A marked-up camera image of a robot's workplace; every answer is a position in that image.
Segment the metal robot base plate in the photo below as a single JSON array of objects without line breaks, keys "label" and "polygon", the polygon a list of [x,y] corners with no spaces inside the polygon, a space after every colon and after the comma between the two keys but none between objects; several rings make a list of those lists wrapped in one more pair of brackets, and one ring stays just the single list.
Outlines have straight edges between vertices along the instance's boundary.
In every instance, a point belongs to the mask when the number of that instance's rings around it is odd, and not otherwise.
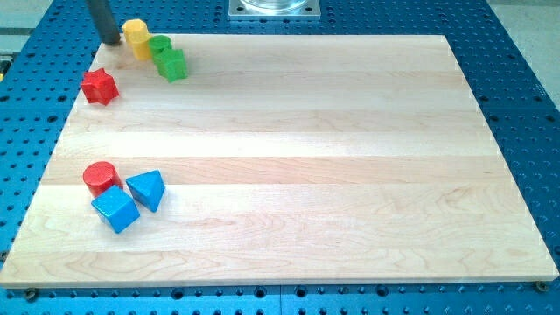
[{"label": "metal robot base plate", "polygon": [[319,18],[319,0],[229,0],[231,18]]}]

